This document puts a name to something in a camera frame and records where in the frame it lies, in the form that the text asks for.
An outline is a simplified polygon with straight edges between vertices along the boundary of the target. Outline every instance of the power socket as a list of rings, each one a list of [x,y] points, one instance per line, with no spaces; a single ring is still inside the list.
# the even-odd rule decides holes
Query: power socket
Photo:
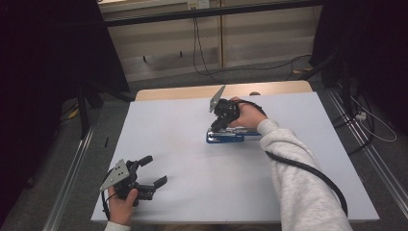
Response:
[[[210,8],[210,0],[198,0],[198,9],[209,9]]]
[[[187,10],[199,9],[197,1],[189,1],[187,2]]]
[[[359,113],[356,115],[356,118],[357,118],[357,119],[360,119],[360,120],[366,120],[366,113],[359,112]]]

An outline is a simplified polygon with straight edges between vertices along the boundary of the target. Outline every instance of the metal frame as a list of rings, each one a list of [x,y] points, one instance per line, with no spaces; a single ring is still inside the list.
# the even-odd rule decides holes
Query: metal frame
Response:
[[[195,18],[195,17],[219,16],[219,15],[236,14],[236,13],[255,13],[255,12],[277,11],[277,10],[285,10],[285,9],[321,6],[325,2],[327,2],[327,0],[284,1],[284,2],[265,3],[265,4],[257,4],[257,5],[245,5],[245,6],[237,6],[237,7],[210,8],[210,9],[184,11],[184,12],[176,12],[176,13],[160,13],[160,14],[147,15],[147,16],[112,18],[112,19],[106,19],[105,25],[107,27],[116,27],[116,26],[126,26],[126,25],[133,25],[133,24],[159,22],[159,21],[180,20],[180,19]]]

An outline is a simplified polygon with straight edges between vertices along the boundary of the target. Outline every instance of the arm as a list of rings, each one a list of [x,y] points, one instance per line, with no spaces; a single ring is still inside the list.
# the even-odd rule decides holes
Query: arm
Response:
[[[138,196],[138,191],[132,189],[126,200],[119,199],[115,195],[114,187],[109,187],[108,193],[111,196],[109,199],[111,220],[108,221],[105,231],[129,231],[133,214],[133,202]]]
[[[289,129],[279,128],[248,104],[230,126],[255,127],[265,151],[320,170],[309,148]],[[297,167],[270,161],[273,186],[280,201],[282,230],[351,230],[331,189],[315,175]]]

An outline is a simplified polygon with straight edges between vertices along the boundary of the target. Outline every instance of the white table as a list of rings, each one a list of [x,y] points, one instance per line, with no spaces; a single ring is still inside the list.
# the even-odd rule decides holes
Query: white table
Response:
[[[378,219],[360,179],[314,92],[245,96],[281,127],[295,131],[342,190],[351,221]],[[136,101],[130,105],[111,167],[119,159],[154,161],[139,183],[167,175],[152,201],[141,201],[133,221],[149,223],[279,222],[268,157],[259,142],[207,144],[216,119],[209,98]],[[106,221],[98,200],[91,218]]]

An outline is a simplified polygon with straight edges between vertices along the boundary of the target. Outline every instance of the wall outlet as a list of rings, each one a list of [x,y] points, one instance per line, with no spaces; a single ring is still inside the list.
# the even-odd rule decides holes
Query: wall outlet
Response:
[[[192,10],[192,9],[199,9],[198,8],[198,2],[197,1],[189,1],[187,2],[187,10]]]
[[[209,9],[210,8],[210,0],[198,0],[198,9]]]

